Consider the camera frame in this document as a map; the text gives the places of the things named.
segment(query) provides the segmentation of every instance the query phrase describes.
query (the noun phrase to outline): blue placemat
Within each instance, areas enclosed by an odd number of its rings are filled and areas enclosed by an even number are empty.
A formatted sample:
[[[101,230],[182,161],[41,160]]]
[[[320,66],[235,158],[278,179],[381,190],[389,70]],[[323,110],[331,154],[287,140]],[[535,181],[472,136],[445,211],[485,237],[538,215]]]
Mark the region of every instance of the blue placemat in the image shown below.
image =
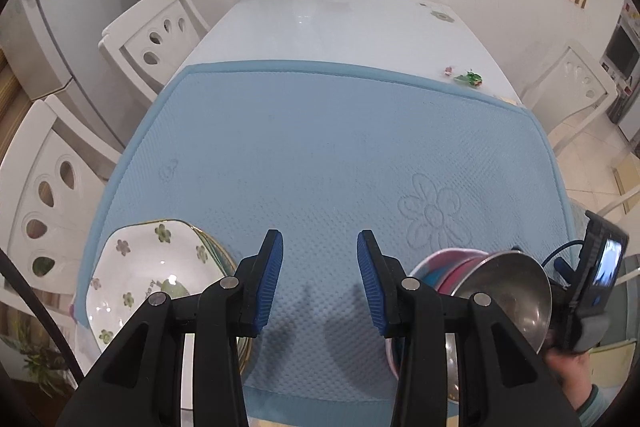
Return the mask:
[[[282,272],[244,393],[249,415],[310,427],[390,422],[396,381],[367,309],[360,230],[374,230],[407,271],[445,247],[519,245],[542,260],[575,238],[528,110],[324,62],[202,64],[171,82],[105,190],[77,302],[114,230],[167,217],[212,233],[236,259],[254,255],[268,229],[282,232]],[[84,305],[76,311],[87,325]]]

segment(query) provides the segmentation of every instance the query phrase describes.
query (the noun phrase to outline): teal sleeve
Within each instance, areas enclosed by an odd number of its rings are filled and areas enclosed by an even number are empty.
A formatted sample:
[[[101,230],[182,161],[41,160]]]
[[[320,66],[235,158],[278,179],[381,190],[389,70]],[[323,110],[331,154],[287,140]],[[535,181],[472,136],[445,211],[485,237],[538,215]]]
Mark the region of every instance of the teal sleeve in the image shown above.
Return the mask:
[[[608,406],[609,402],[599,391],[598,386],[592,386],[587,401],[577,410],[582,427],[591,427],[596,423],[596,420],[600,418]]]

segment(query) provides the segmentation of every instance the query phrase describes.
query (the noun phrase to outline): quilted flower pattern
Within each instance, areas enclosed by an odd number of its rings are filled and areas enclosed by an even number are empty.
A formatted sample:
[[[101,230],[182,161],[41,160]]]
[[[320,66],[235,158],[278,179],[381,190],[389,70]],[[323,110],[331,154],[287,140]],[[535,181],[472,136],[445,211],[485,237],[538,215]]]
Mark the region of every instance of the quilted flower pattern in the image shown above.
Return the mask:
[[[109,344],[113,338],[113,331],[102,330],[100,335],[98,335],[98,338],[105,344]]]
[[[162,223],[160,223],[160,225],[158,225],[158,227],[156,228],[156,233],[158,234],[158,239],[160,240],[160,243],[171,242],[171,232]]]
[[[398,201],[400,213],[411,220],[406,232],[409,246],[431,251],[466,247],[471,234],[459,220],[460,197],[451,188],[436,190],[424,174],[414,174],[412,182],[416,194]]]
[[[129,243],[121,239],[118,240],[116,250],[119,251],[123,256],[131,251],[131,249],[129,248]]]
[[[127,292],[122,296],[122,301],[125,306],[129,308],[133,308],[133,297],[131,296],[131,292]]]
[[[196,247],[196,255],[198,256],[198,259],[200,259],[203,263],[207,262],[207,250],[203,247],[203,245]]]

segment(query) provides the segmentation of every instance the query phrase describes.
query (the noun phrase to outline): stainless steel bowl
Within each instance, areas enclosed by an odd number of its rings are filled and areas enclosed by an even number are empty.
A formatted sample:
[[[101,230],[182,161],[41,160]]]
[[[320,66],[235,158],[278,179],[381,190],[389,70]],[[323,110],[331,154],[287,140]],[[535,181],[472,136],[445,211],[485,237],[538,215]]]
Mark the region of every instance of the stainless steel bowl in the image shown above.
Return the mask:
[[[519,251],[494,253],[455,282],[451,295],[469,298],[484,292],[538,352],[545,341],[551,318],[551,288],[542,266]],[[447,333],[447,384],[449,399],[457,402],[458,359],[455,335]]]

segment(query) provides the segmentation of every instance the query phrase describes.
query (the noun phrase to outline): human hand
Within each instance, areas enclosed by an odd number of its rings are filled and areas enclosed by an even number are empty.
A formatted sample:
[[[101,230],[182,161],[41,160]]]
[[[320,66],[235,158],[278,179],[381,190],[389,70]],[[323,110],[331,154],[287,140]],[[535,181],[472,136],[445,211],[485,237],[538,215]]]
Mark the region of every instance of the human hand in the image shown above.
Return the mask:
[[[578,410],[591,394],[589,353],[566,355],[552,348],[546,352],[545,362],[549,369],[560,375],[564,395]]]

